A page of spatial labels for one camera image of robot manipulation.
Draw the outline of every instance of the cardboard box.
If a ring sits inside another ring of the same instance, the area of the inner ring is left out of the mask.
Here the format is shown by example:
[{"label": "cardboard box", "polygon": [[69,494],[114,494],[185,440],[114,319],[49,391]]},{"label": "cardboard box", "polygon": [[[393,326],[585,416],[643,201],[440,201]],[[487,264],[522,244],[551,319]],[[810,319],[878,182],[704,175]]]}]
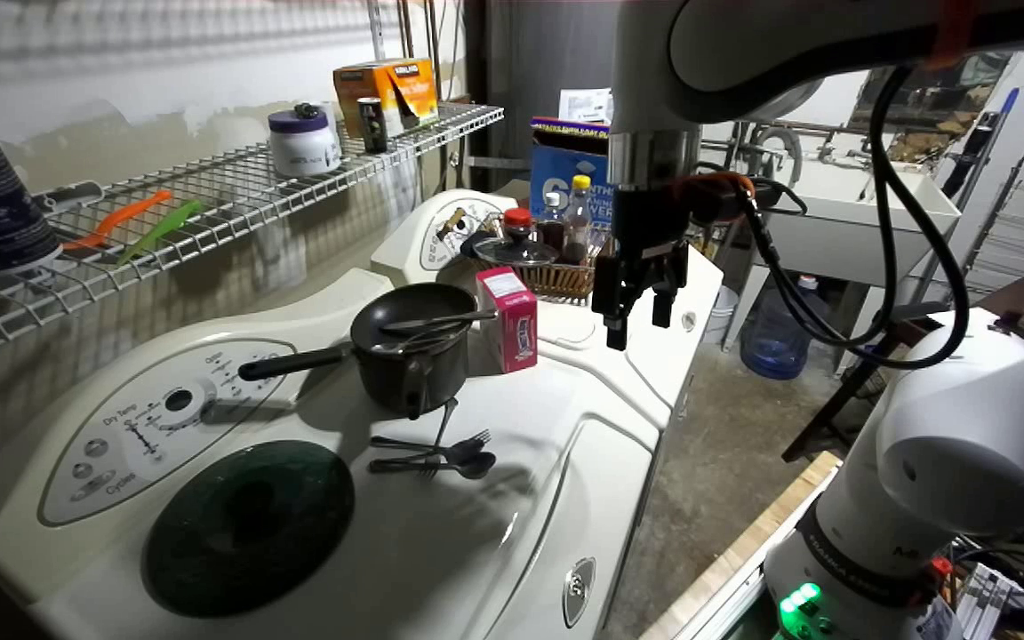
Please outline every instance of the cardboard box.
[{"label": "cardboard box", "polygon": [[361,99],[378,96],[388,140],[436,120],[436,76],[432,56],[334,69],[334,92],[347,140],[362,140]]},{"label": "cardboard box", "polygon": [[537,366],[537,294],[507,270],[490,266],[475,274],[479,308],[494,308],[494,355],[503,370]]},{"label": "cardboard box", "polygon": [[574,191],[574,176],[592,175],[592,223],[613,229],[608,135],[608,124],[532,118],[530,207],[537,216],[543,191]]}]

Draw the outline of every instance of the cable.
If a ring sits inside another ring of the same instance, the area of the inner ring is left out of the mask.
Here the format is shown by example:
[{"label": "cable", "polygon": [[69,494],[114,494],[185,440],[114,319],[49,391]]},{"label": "cable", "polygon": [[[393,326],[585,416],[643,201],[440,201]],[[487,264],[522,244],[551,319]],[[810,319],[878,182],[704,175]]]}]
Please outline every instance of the cable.
[{"label": "cable", "polygon": [[[793,319],[817,340],[845,349],[859,358],[875,358],[878,366],[888,370],[926,370],[944,362],[945,355],[953,355],[960,349],[960,340],[967,339],[967,325],[970,325],[970,294],[967,294],[967,280],[944,237],[944,231],[933,223],[933,216],[926,214],[926,207],[909,195],[909,189],[899,182],[887,144],[882,144],[882,124],[887,112],[891,108],[891,96],[902,88],[902,80],[909,79],[909,69],[897,69],[888,76],[888,80],[882,84],[875,109],[873,109],[873,176],[875,176],[875,198],[878,198],[878,234],[882,234],[882,264],[887,264],[887,298],[882,298],[882,315],[878,325],[873,325],[859,339],[844,339],[832,325],[825,325],[800,294],[800,289],[782,274],[780,251],[772,244],[772,234],[766,229],[766,220],[759,216],[753,201],[750,207],[750,234],[753,244],[762,251],[762,258],[768,264],[768,274],[786,301],[786,308],[793,313]],[[921,234],[928,237],[944,277],[948,280],[948,294],[953,294],[953,332],[948,339],[926,358],[882,358],[868,349],[868,340],[875,333],[887,333],[891,326],[891,307],[897,307],[897,234],[891,234],[891,214],[888,214],[888,198],[887,189],[897,191],[897,198],[902,201],[908,216],[921,229]]]}]

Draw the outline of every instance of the pink carton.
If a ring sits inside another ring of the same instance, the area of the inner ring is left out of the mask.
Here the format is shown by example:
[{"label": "pink carton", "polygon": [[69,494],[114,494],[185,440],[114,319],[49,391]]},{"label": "pink carton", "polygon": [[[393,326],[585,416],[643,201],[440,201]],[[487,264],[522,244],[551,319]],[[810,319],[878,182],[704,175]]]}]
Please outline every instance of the pink carton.
[{"label": "pink carton", "polygon": [[503,370],[537,366],[537,294],[507,270],[475,274],[479,307],[494,308],[494,349]]}]

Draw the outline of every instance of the yellow box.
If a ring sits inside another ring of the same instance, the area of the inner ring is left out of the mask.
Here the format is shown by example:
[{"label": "yellow box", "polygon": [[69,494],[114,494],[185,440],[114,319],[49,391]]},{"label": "yellow box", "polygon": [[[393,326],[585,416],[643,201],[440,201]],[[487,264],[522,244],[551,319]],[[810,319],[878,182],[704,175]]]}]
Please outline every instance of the yellow box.
[{"label": "yellow box", "polygon": [[362,96],[379,99],[388,140],[436,120],[436,76],[432,56],[334,69],[334,92],[351,140],[362,140]]}]

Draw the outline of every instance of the blue bottle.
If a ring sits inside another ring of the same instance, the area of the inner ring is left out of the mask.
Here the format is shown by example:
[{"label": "blue bottle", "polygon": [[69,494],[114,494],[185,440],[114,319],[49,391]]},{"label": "blue bottle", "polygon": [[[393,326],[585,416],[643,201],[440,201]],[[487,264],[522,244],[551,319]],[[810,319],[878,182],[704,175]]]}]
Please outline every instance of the blue bottle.
[{"label": "blue bottle", "polygon": [[[817,298],[817,277],[795,280],[803,301],[825,315],[825,301]],[[740,358],[772,381],[800,378],[806,362],[810,333],[795,325],[777,285],[766,289],[759,313],[740,332]]]}]

